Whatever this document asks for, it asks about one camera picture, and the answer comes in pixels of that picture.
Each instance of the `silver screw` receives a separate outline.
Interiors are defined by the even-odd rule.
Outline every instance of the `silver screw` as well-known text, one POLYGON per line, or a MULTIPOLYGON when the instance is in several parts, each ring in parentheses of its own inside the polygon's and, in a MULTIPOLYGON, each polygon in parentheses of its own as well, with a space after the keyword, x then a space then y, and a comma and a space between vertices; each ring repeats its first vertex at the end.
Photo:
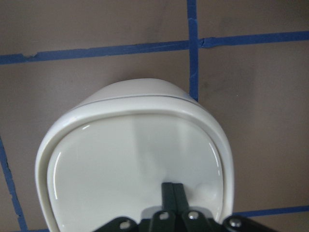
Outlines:
POLYGON ((124 222, 121 222, 120 225, 119 225, 119 228, 121 230, 125 230, 125 229, 128 229, 130 227, 130 221, 124 221, 124 222))
POLYGON ((241 220, 237 218, 231 218, 229 223, 232 227, 241 227, 241 220))
POLYGON ((163 212, 162 214, 159 215, 160 220, 166 220, 169 218, 169 213, 168 212, 163 212))
POLYGON ((188 216, 189 216, 189 218, 190 218, 191 220, 196 220, 196 219, 198 219, 198 212, 196 212, 196 211, 191 211, 191 212, 188 214, 188 216))

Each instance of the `metal bolt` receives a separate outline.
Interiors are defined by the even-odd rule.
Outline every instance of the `metal bolt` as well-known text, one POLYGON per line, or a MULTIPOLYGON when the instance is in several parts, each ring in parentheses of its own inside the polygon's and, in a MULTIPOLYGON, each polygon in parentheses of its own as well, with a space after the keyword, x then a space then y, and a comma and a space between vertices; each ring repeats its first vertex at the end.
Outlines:
POLYGON ((190 218, 191 220, 196 220, 196 219, 198 219, 198 212, 196 212, 196 211, 191 211, 191 212, 188 214, 188 216, 189 216, 189 218, 190 218))
POLYGON ((231 218, 229 223, 232 227, 241 227, 241 220, 237 218, 231 218))
POLYGON ((166 220, 169 218, 169 213, 168 212, 163 212, 162 214, 159 215, 160 220, 166 220))
POLYGON ((124 221, 120 223, 119 228, 121 230, 125 230, 125 229, 128 229, 130 226, 131 226, 130 221, 124 221))

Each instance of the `white container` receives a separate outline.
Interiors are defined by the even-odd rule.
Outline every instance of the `white container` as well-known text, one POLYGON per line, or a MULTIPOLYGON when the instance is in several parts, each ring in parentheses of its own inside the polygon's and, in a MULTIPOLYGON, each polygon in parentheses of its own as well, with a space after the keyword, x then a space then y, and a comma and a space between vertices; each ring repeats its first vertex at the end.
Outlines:
POLYGON ((64 114, 39 148, 35 179, 51 232, 90 232, 160 210, 161 183, 183 183, 189 205, 221 222, 234 172, 217 121, 175 85, 109 85, 64 114))

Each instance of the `floor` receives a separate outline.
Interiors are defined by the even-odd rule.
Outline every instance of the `floor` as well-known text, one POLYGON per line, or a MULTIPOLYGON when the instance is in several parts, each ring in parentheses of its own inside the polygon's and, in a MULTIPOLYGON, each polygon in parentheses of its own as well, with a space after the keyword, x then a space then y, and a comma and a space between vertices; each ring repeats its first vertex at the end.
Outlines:
POLYGON ((0 1, 0 231, 47 231, 34 163, 53 122, 144 77, 190 92, 221 124, 234 212, 309 231, 308 22, 307 0, 0 1))

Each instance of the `screw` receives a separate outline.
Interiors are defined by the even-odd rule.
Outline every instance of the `screw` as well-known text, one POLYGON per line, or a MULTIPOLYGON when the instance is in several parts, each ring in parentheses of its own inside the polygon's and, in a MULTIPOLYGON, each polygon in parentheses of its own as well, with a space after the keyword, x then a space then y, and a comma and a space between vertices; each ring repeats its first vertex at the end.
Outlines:
POLYGON ((159 215, 160 220, 166 220, 169 218, 169 213, 168 212, 163 212, 159 215))
POLYGON ((121 230, 125 230, 125 229, 128 229, 130 225, 131 225, 130 221, 124 221, 120 223, 119 228, 121 230))
POLYGON ((196 219, 198 219, 198 212, 196 212, 196 211, 191 211, 191 212, 188 214, 188 216, 189 216, 189 218, 190 218, 191 220, 196 220, 196 219))
POLYGON ((240 227, 241 226, 241 220, 239 220, 237 218, 231 218, 229 223, 232 227, 240 227))

